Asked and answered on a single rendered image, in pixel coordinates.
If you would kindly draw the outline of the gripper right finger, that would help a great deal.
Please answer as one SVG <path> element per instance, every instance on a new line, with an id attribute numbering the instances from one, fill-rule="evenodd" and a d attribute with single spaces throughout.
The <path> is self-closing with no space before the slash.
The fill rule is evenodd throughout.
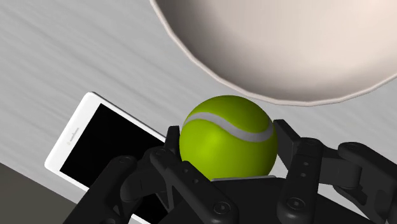
<path id="1" fill-rule="evenodd" d="M 357 142 L 336 150 L 299 136 L 285 120 L 274 120 L 278 156 L 288 170 L 279 200 L 281 224 L 331 224 L 338 209 L 320 199 L 330 185 L 373 224 L 397 224 L 397 164 Z"/>

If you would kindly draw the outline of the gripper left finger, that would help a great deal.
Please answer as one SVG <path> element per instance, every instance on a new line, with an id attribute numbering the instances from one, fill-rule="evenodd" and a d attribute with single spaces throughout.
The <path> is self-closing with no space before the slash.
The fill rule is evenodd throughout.
<path id="1" fill-rule="evenodd" d="M 239 224 L 238 207 L 178 151 L 179 128 L 170 126 L 165 144 L 141 160 L 115 157 L 63 224 L 129 224 L 143 197 L 162 192 L 168 214 L 159 224 Z"/>

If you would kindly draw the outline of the green tennis ball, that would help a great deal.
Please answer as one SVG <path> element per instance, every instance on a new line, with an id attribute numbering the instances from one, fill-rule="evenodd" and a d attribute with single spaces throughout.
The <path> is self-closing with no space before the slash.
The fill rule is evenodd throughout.
<path id="1" fill-rule="evenodd" d="M 266 176 L 277 157 L 277 133 L 268 114 L 235 95 L 210 98 L 186 117 L 181 159 L 207 179 Z"/>

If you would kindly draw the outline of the white tablet with black screen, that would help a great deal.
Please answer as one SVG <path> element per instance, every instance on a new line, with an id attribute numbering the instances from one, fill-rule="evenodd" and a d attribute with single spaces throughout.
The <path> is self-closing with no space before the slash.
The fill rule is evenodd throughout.
<path id="1" fill-rule="evenodd" d="M 87 192 L 109 162 L 139 160 L 165 137 L 95 92 L 86 93 L 45 160 L 45 168 Z"/>

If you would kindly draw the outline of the white bowl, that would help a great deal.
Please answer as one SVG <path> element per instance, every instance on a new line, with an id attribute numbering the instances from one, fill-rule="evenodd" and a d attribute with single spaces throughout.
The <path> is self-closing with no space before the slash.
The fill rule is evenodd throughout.
<path id="1" fill-rule="evenodd" d="M 397 79 L 397 0 L 150 0 L 216 81 L 278 105 L 335 104 Z"/>

